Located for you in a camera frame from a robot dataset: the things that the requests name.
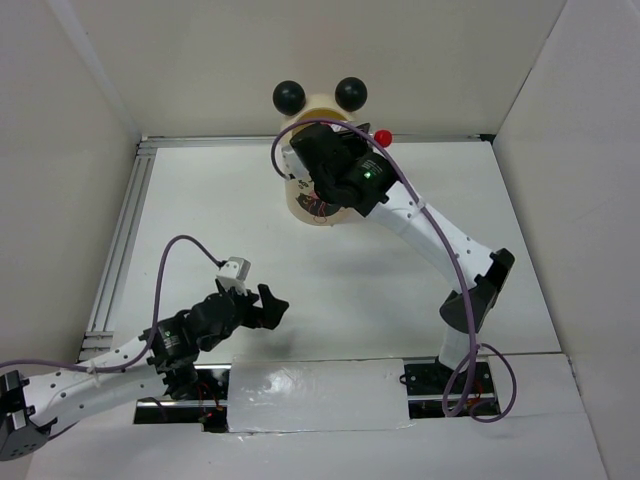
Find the red label clear bottle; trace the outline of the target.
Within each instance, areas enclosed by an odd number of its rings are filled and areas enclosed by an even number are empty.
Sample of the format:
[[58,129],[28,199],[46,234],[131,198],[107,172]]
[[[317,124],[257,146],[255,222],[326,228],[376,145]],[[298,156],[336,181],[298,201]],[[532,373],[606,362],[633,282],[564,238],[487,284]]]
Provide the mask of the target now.
[[349,145],[361,145],[364,149],[371,149],[376,145],[386,149],[394,140],[393,134],[385,129],[377,130],[373,133],[362,129],[347,130],[341,132],[340,135]]

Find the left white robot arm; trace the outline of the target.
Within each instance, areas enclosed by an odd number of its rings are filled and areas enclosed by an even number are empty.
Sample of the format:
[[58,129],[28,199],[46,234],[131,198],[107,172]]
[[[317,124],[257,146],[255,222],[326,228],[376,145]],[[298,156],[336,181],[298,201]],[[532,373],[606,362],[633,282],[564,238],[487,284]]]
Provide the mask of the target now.
[[195,362],[239,327],[278,327],[289,304],[265,284],[244,294],[216,292],[158,322],[126,344],[72,369],[27,377],[1,376],[1,458],[17,460],[85,418],[151,397],[189,397],[196,390]]

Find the cream bin with black ears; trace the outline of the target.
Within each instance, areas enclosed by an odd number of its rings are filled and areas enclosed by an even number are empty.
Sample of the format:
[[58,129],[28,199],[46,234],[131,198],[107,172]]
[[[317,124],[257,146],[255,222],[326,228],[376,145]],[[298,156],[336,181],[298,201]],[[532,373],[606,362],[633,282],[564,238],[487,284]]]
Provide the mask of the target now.
[[[346,77],[339,81],[332,95],[307,95],[302,86],[293,80],[280,82],[272,93],[272,103],[284,117],[284,128],[302,120],[319,118],[352,123],[355,121],[354,113],[365,105],[367,99],[367,87],[357,77]],[[299,126],[292,129],[278,141],[275,158],[283,174],[280,147],[290,146],[293,135],[303,128]],[[291,214],[311,226],[332,226],[349,215],[347,209],[321,200],[315,193],[312,180],[285,180],[285,199]]]

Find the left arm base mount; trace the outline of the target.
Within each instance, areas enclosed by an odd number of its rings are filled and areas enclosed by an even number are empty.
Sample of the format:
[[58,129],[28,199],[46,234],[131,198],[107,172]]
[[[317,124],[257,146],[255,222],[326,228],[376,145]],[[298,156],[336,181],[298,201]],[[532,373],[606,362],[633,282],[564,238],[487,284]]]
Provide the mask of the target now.
[[226,433],[231,365],[202,364],[195,369],[198,380],[180,399],[166,395],[138,401],[133,424],[196,425],[203,432]]

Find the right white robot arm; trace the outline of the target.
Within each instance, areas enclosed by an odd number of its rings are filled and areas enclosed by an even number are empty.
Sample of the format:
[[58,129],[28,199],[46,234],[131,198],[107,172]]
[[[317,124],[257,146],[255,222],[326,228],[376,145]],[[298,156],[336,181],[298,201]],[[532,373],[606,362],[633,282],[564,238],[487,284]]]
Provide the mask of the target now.
[[471,379],[464,361],[514,265],[507,249],[474,241],[424,202],[377,143],[350,126],[336,131],[312,123],[295,133],[289,148],[297,169],[306,171],[323,201],[352,209],[398,235],[434,266],[451,292],[439,312],[446,323],[436,379],[448,392]]

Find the aluminium frame rail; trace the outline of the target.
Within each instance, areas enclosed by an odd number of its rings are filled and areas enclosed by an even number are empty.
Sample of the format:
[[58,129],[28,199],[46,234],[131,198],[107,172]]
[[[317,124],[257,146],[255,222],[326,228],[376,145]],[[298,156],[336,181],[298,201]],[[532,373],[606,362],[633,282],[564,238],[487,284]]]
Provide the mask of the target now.
[[77,355],[78,363],[107,352],[112,345],[116,311],[123,295],[156,152],[157,148],[145,137],[137,146],[109,253]]

